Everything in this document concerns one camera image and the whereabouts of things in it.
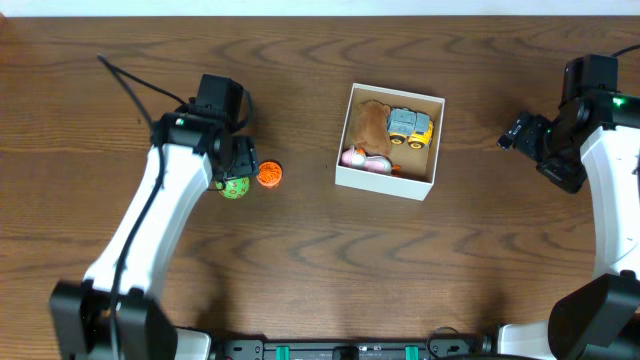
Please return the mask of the orange ribbed ball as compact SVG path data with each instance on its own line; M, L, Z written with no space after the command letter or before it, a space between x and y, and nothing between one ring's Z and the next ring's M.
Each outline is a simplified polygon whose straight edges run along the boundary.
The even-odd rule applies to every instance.
M264 161L259 165L259 173L256 176L258 183L268 189L277 187L283 177L281 165L276 161Z

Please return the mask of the green numbered dice ball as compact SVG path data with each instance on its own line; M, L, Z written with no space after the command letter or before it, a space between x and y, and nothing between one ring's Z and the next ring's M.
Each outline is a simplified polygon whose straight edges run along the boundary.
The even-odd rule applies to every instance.
M249 192L250 179L248 177L243 177L216 182L215 189L226 199L240 199Z

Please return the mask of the white pink toy chicken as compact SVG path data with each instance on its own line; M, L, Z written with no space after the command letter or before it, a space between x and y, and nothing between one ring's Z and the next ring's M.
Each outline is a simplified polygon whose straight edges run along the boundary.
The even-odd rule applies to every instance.
M393 165L388 158L381 155L369 156L362 148L355 146L340 155L340 165L382 175L391 175L401 169L400 165Z

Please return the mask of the yellow grey toy truck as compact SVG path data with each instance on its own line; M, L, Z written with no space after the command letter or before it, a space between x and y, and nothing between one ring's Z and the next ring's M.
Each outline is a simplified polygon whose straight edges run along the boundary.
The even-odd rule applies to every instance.
M393 145L406 143L411 149L430 146L434 123L431 117L408 108L392 108L387 118L387 132Z

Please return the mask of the brown plush bear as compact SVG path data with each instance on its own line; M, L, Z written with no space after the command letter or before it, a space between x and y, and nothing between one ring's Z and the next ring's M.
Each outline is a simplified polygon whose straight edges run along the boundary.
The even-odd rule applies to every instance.
M387 118L391 107L376 100L359 103L351 121L351 142L371 155L388 157L391 141L387 132Z

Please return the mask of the white cardboard box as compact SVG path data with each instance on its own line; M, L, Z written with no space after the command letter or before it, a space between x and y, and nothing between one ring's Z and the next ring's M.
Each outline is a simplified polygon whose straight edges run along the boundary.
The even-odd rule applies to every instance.
M337 185L422 201L435 182L445 100L355 83Z

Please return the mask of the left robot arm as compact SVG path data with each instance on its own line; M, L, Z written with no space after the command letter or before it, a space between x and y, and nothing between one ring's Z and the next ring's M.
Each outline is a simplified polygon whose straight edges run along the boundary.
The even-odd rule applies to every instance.
M167 113L155 122L134 198L81 283L60 281L49 305L64 359L209 359L203 330L171 323L159 304L186 221L208 190L256 175L245 121Z

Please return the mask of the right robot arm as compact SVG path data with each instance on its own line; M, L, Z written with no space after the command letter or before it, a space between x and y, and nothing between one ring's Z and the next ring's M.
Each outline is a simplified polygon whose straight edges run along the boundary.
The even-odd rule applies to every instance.
M563 102L555 121L524 113L499 140L537 163L568 193L588 183L596 254L593 278L549 318L504 325L496 351L531 359L639 356L639 101L595 91Z

